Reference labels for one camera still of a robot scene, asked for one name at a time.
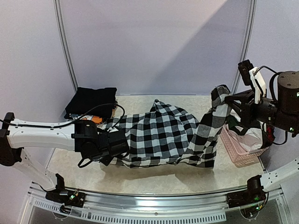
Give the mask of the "black t-shirt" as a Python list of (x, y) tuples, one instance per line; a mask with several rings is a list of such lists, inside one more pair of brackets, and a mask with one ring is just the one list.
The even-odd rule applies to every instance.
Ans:
[(107, 87), (103, 89), (89, 89), (78, 87), (76, 94), (65, 108), (65, 119), (71, 119), (71, 115), (82, 115), (88, 110), (103, 104), (112, 104), (97, 107), (87, 115), (94, 115), (101, 118), (110, 118), (112, 116), (114, 104), (116, 102), (115, 94), (117, 88)]

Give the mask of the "black white checked shirt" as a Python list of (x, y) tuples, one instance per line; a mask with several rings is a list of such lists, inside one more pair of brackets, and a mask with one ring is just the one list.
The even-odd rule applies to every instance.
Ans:
[(105, 121), (100, 127), (124, 131), (129, 153), (117, 156), (112, 164), (127, 168), (150, 168), (186, 163), (213, 168), (216, 144), (231, 112), (225, 97), (226, 85), (211, 91), (211, 108), (198, 121), (185, 109), (155, 99), (149, 112), (125, 115)]

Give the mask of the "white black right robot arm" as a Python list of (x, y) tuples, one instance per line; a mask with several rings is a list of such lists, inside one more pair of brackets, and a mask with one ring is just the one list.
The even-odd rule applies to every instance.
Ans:
[[(241, 126), (249, 128), (257, 120), (269, 126), (291, 133), (299, 133), (299, 74), (295, 71), (279, 72), (277, 79), (278, 97), (266, 98), (260, 92), (260, 84), (253, 82), (253, 88), (225, 98), (241, 118)], [(252, 203), (260, 194), (265, 194), (287, 179), (299, 173), (298, 158), (288, 164), (263, 175), (248, 179), (247, 189), (242, 192), (242, 200)]]

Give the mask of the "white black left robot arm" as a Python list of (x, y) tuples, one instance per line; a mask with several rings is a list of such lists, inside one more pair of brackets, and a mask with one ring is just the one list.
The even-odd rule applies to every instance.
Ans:
[(129, 147), (125, 133), (113, 128), (105, 131), (86, 119), (64, 123), (26, 122), (16, 119), (8, 112), (2, 120), (0, 130), (0, 163), (14, 167), (38, 183), (60, 203), (69, 199), (64, 179), (59, 174), (48, 171), (40, 163), (30, 158), (27, 147), (60, 148), (81, 154), (78, 166), (83, 163), (100, 161), (106, 165), (119, 155), (128, 154)]

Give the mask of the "pink plastic laundry basket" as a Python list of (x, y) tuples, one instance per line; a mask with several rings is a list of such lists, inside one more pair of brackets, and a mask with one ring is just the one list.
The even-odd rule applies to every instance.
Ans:
[(229, 130), (228, 125), (225, 125), (221, 132), (221, 140), (231, 161), (238, 168), (258, 163), (258, 156), (261, 156), (269, 148), (257, 148), (248, 151), (246, 150), (245, 144), (237, 141), (242, 138), (242, 136), (237, 135), (237, 138), (234, 136), (233, 131)]

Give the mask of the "colourful patterned folded shorts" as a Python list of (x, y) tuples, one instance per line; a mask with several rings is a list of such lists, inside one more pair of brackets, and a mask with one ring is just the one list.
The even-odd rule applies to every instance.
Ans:
[(95, 115), (82, 115), (78, 114), (70, 114), (69, 115), (69, 120), (77, 120), (77, 119), (83, 119), (83, 120), (91, 120), (95, 124), (101, 124), (104, 120), (101, 117), (95, 116)]

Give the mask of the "red black plaid shirt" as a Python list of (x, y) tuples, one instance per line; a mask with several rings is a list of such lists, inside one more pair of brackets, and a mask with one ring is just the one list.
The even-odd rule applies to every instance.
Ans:
[(273, 144), (274, 140), (274, 128), (269, 125), (266, 125), (264, 146), (270, 147)]

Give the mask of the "right aluminium frame post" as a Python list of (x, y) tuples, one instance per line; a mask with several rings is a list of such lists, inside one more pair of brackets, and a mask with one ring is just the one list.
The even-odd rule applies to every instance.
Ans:
[[(257, 3), (256, 0), (250, 1), (249, 10), (248, 10), (248, 18), (247, 18), (247, 23), (246, 23), (246, 28), (245, 28), (245, 35), (244, 35), (244, 39), (243, 39), (243, 43), (242, 43), (240, 62), (244, 61), (247, 57), (250, 39), (251, 39), (251, 35), (252, 35), (252, 29), (254, 26), (256, 3)], [(237, 89), (238, 89), (240, 80), (241, 80), (241, 74), (240, 74), (239, 70), (237, 69), (237, 73), (234, 78), (232, 90), (231, 90), (231, 92), (233, 94), (237, 93)]]

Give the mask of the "aluminium frame post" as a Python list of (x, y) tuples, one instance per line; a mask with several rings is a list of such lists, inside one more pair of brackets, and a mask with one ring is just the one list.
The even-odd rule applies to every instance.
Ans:
[(62, 51), (63, 51), (67, 71), (70, 76), (72, 87), (73, 87), (74, 91), (77, 91), (78, 81), (77, 81), (75, 70), (74, 70), (74, 67), (72, 64), (71, 54), (70, 54), (67, 36), (66, 36), (66, 32), (65, 32), (61, 1), (53, 0), (53, 4), (54, 4), (55, 15), (56, 15), (58, 34), (59, 34), (59, 38), (60, 38), (60, 42), (61, 42), (61, 46), (62, 46)]
[[(252, 29), (254, 26), (256, 3), (257, 3), (256, 0), (250, 1), (249, 10), (248, 10), (248, 18), (247, 18), (247, 23), (246, 23), (246, 28), (245, 28), (245, 35), (244, 35), (244, 39), (243, 39), (243, 43), (242, 43), (240, 62), (244, 61), (247, 57), (250, 39), (251, 39), (251, 35), (252, 35)], [(240, 80), (241, 80), (241, 74), (240, 74), (239, 70), (237, 69), (237, 73), (234, 78), (232, 90), (231, 90), (231, 92), (233, 94), (237, 93), (237, 89), (238, 89)]]

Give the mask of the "front aluminium rail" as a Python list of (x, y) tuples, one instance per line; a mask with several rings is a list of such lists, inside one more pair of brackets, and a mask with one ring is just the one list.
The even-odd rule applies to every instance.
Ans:
[(45, 198), (36, 184), (28, 190), (23, 224), (290, 224), (292, 222), (281, 189), (269, 194), (257, 214), (247, 207), (230, 208), (227, 192), (197, 195), (120, 195), (86, 192), (83, 207), (69, 214), (60, 204)]

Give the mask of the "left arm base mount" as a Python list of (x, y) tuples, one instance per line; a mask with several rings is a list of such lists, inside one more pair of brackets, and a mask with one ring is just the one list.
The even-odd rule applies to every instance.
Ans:
[(64, 206), (83, 208), (86, 194), (79, 189), (69, 190), (65, 188), (64, 178), (56, 174), (57, 183), (55, 189), (46, 191), (45, 198), (49, 201), (61, 203)]

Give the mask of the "left aluminium frame post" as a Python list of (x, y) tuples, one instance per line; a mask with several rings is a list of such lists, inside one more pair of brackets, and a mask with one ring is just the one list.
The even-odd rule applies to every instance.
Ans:
[(67, 36), (66, 36), (66, 32), (65, 32), (61, 1), (53, 0), (53, 4), (54, 4), (55, 15), (56, 15), (58, 34), (59, 34), (59, 38), (60, 38), (60, 42), (61, 42), (61, 46), (62, 46), (62, 51), (63, 51), (67, 71), (70, 76), (72, 87), (73, 87), (74, 91), (77, 91), (78, 81), (77, 81), (75, 70), (74, 70), (74, 67), (72, 64), (71, 54), (70, 54)]

